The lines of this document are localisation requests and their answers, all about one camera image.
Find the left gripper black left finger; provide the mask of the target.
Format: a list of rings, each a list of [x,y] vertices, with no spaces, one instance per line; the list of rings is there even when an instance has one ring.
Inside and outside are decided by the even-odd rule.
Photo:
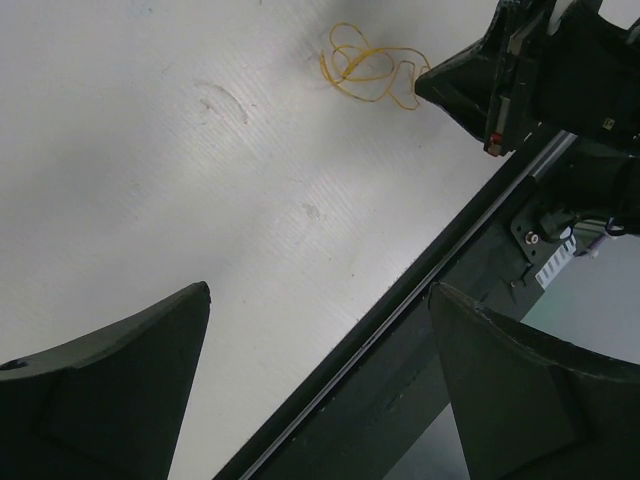
[[[210,315],[198,282],[1,366],[4,479],[167,478]]]

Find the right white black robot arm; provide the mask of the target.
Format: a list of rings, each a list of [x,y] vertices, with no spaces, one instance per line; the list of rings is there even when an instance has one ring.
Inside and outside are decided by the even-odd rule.
[[[415,92],[487,153],[520,149],[539,126],[578,137],[557,199],[611,234],[639,232],[639,26],[598,1],[501,1],[485,35],[420,75]]]

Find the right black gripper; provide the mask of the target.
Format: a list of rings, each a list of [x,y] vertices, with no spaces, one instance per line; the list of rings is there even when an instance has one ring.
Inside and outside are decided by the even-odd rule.
[[[538,124],[639,153],[639,25],[598,1],[502,1],[478,41],[421,74],[415,93],[493,156]]]

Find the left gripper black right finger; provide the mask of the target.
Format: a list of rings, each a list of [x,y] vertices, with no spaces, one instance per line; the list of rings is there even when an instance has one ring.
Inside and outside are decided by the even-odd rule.
[[[429,311],[473,479],[636,479],[639,367],[434,284]]]

